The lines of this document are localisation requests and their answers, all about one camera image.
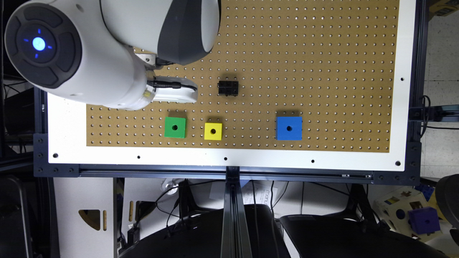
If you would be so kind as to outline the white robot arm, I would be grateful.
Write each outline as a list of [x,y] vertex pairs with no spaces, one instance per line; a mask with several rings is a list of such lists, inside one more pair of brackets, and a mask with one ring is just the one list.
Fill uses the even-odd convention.
[[194,82],[154,72],[209,54],[220,21],[219,0],[27,1],[6,24],[5,50],[25,80],[69,100],[124,110],[193,103]]

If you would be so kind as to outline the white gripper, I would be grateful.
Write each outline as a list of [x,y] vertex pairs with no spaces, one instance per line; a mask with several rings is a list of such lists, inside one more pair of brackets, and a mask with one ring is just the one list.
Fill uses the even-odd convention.
[[153,88],[153,101],[195,103],[198,87],[189,79],[181,77],[156,76],[147,82]]

